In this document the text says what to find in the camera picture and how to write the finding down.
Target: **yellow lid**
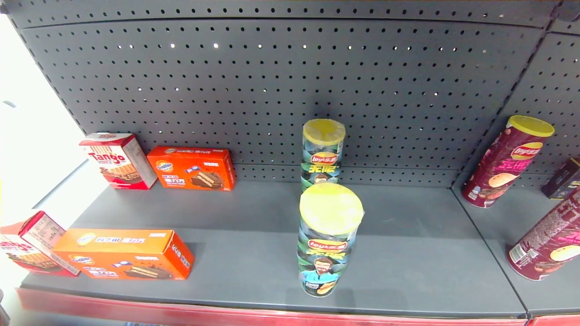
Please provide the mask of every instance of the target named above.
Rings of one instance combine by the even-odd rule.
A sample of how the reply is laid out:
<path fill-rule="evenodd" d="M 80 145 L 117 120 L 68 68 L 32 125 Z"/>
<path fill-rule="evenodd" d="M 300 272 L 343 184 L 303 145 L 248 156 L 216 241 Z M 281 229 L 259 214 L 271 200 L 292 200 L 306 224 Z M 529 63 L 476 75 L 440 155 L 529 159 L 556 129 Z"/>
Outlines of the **yellow lid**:
<path fill-rule="evenodd" d="M 314 144 L 332 146 L 345 138 L 345 125 L 332 119 L 314 119 L 304 124 L 304 137 Z"/>
<path fill-rule="evenodd" d="M 363 204 L 345 186 L 317 183 L 300 196 L 300 215 L 317 232 L 337 236 L 354 231 L 363 220 Z"/>
<path fill-rule="evenodd" d="M 533 117 L 526 117 L 525 115 L 511 116 L 508 124 L 536 137 L 550 137 L 554 133 L 554 127 L 551 124 Z"/>

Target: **cardboard box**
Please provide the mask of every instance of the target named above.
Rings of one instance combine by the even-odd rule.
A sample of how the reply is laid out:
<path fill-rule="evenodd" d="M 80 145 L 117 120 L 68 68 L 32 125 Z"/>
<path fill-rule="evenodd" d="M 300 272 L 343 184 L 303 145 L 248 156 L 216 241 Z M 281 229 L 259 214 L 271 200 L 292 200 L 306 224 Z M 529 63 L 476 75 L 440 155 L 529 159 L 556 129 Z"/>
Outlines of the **cardboard box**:
<path fill-rule="evenodd" d="M 157 180 L 131 133 L 91 133 L 79 145 L 113 188 L 147 190 Z"/>
<path fill-rule="evenodd" d="M 64 229 L 44 211 L 23 222 L 0 227 L 0 248 L 21 267 L 41 274 L 76 276 L 79 270 L 52 250 Z"/>
<path fill-rule="evenodd" d="M 147 159 L 166 188 L 231 191 L 235 185 L 226 149 L 157 146 Z"/>
<path fill-rule="evenodd" d="M 569 158 L 556 174 L 541 188 L 550 199 L 564 199 L 580 186 L 580 163 L 577 158 Z"/>
<path fill-rule="evenodd" d="M 54 252 L 92 278 L 185 280 L 194 261 L 173 230 L 69 229 Z"/>

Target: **store shelf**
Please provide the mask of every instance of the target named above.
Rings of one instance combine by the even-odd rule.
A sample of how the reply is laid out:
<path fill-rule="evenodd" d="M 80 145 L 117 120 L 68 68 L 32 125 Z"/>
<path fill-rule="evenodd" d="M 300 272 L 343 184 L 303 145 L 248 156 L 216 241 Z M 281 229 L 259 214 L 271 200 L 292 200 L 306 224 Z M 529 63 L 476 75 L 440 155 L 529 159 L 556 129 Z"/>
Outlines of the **store shelf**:
<path fill-rule="evenodd" d="M 150 191 L 107 189 L 73 227 L 175 229 L 197 257 L 189 278 L 30 275 L 22 287 L 139 302 L 328 313 L 476 318 L 525 312 L 449 189 L 349 187 L 366 215 L 349 269 L 327 298 L 312 298 L 299 285 L 297 183 L 239 182 L 231 193 L 159 184 Z"/>
<path fill-rule="evenodd" d="M 531 314 L 580 311 L 578 289 L 574 286 L 578 283 L 580 260 L 567 263 L 542 281 L 530 281 L 517 274 L 505 258 L 506 246 L 519 240 L 559 201 L 546 198 L 539 190 L 510 190 L 492 207 L 481 209 L 463 200 L 458 189 L 454 192 Z"/>

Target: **orange snack box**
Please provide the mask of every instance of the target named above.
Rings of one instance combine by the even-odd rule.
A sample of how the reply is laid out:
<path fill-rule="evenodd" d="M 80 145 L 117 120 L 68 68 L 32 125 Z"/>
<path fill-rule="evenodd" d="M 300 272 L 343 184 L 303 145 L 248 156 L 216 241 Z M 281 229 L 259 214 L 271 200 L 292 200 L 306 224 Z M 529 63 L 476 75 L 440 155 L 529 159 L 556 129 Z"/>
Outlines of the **orange snack box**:
<path fill-rule="evenodd" d="M 53 251 L 108 279 L 185 280 L 195 259 L 173 230 L 69 229 Z"/>
<path fill-rule="evenodd" d="M 226 149 L 157 146 L 147 159 L 166 188 L 234 188 L 234 166 Z"/>

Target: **gray metal shelf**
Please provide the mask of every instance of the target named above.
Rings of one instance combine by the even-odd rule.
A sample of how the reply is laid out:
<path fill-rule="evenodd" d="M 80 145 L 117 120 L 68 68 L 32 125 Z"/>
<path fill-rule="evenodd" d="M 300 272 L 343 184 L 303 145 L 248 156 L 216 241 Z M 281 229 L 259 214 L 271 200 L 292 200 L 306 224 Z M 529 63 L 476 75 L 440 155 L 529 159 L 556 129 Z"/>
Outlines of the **gray metal shelf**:
<path fill-rule="evenodd" d="M 508 191 L 494 206 L 481 209 L 464 201 L 458 189 L 454 189 L 454 192 L 532 315 L 580 311 L 578 288 L 574 286 L 578 283 L 580 260 L 567 263 L 557 272 L 537 282 L 517 274 L 505 258 L 506 246 L 519 240 L 558 201 L 546 198 L 537 189 L 520 189 Z"/>
<path fill-rule="evenodd" d="M 231 193 L 105 190 L 73 227 L 171 228 L 196 255 L 186 281 L 30 275 L 22 286 L 100 298 L 429 317 L 525 313 L 449 189 L 350 186 L 366 216 L 334 294 L 298 281 L 299 185 L 239 182 Z"/>

